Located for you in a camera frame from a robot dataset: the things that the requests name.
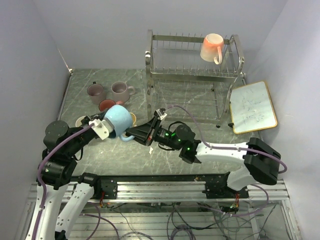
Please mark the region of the salmon pink mug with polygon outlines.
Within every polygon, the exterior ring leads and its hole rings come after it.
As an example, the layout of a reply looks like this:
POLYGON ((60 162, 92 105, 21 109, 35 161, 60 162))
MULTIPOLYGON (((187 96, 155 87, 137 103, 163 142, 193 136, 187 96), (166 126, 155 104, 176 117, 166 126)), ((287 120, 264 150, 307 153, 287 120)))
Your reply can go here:
POLYGON ((84 127, 87 126, 89 119, 87 116, 81 116, 75 121, 75 127, 84 127))

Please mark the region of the cream yellow mug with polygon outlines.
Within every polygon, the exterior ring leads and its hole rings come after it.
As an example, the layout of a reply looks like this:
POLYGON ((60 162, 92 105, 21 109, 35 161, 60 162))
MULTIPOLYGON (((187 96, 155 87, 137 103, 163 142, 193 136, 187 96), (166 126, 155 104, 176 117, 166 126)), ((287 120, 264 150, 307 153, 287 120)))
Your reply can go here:
POLYGON ((130 112, 129 114, 130 114, 130 116, 131 116, 131 118, 132 118, 132 126, 134 127, 134 126, 136 126, 137 117, 136 117, 136 115, 135 115, 134 113, 132 113, 132 112, 130 112))

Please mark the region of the blue mug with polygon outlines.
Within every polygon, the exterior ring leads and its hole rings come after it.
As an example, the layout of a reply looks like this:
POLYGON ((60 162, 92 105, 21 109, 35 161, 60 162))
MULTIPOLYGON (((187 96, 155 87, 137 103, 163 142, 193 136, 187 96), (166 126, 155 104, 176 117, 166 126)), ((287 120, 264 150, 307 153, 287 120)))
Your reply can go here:
POLYGON ((106 111, 103 119, 113 126, 109 132, 109 139, 120 138, 123 142, 129 142, 135 138, 133 135, 123 135, 133 125, 133 119, 125 107, 119 104, 112 106, 106 111))

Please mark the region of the red mug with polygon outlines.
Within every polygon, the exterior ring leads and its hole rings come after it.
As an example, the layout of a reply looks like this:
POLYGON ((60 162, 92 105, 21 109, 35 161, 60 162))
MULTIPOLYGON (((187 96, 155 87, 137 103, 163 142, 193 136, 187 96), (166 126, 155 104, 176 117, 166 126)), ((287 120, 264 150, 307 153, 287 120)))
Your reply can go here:
POLYGON ((123 101, 114 101, 112 99, 105 99, 99 103, 98 109, 100 112, 103 112, 105 110, 110 109, 114 105, 122 105, 123 106, 124 102, 123 101))

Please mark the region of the light purple mug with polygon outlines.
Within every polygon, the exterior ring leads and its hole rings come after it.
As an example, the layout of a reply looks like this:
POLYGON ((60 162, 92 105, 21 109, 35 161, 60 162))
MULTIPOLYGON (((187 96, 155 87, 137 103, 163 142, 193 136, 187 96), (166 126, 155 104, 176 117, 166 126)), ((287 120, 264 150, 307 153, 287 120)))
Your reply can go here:
POLYGON ((131 95, 136 93, 136 89, 133 86, 128 86, 123 81, 117 81, 111 86, 112 99, 115 102, 127 102, 131 95))

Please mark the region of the dark mauve mug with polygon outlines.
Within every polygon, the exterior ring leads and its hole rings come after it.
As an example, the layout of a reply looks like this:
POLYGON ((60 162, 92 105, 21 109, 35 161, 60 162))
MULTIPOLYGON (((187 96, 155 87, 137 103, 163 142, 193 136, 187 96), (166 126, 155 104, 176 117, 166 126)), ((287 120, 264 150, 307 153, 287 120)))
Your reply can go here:
POLYGON ((95 81, 87 88, 87 94, 95 105, 99 105, 107 97, 104 87, 95 81))

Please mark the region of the orange white mug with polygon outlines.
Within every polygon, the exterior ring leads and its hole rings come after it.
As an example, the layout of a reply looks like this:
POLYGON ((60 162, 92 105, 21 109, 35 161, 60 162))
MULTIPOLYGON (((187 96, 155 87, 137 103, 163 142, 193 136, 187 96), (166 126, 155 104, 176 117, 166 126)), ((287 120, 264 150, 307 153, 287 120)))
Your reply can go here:
POLYGON ((205 36, 200 50, 200 57, 207 62, 220 65, 223 60, 224 38, 216 33, 205 36))

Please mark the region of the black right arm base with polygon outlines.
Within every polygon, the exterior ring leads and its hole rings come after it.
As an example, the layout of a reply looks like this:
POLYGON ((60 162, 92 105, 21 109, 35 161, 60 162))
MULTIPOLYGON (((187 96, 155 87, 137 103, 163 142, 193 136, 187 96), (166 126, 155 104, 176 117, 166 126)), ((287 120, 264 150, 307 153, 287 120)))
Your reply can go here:
POLYGON ((205 182, 205 189, 202 193, 206 195, 207 199, 235 199, 236 194, 239 195, 240 199, 249 197, 246 186, 240 190, 233 190, 227 187, 229 175, 230 172, 200 175, 199 179, 205 182))

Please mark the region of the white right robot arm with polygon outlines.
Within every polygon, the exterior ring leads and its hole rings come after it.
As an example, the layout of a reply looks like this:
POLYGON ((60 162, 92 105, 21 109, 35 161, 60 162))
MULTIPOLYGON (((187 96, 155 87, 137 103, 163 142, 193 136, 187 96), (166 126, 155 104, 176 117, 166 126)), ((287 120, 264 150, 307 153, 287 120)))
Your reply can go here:
POLYGON ((213 145, 196 140, 196 134, 187 124, 181 121, 174 124, 175 130, 165 129, 161 120, 154 117, 143 125, 128 128, 125 135, 144 146, 156 142, 163 150, 178 151, 179 157, 188 164, 225 162, 239 165, 240 169, 226 173, 220 186, 220 192, 226 198, 254 183, 277 184, 281 156, 261 139, 252 137, 248 142, 213 145))

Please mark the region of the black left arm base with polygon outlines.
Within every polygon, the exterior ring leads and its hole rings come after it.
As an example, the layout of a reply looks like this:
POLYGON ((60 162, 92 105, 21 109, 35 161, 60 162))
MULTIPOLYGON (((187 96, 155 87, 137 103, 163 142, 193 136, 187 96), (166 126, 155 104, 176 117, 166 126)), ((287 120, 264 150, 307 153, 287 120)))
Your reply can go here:
POLYGON ((92 199, 114 200, 117 198, 118 184, 113 178, 85 172, 77 178, 77 182, 79 184, 89 184, 90 187, 93 187, 92 199))

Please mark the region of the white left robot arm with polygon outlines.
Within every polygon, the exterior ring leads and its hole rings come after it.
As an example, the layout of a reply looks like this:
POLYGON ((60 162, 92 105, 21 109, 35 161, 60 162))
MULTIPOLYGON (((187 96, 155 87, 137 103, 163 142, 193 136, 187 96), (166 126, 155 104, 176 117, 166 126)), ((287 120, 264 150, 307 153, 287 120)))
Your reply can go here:
POLYGON ((94 139, 104 140, 113 125, 102 111, 87 115, 79 127, 69 127, 63 120, 45 129, 42 161, 37 169, 37 197, 27 240, 66 240, 88 200, 103 197, 101 177, 83 173, 77 180, 75 195, 60 209, 64 194, 77 166, 76 153, 94 139))

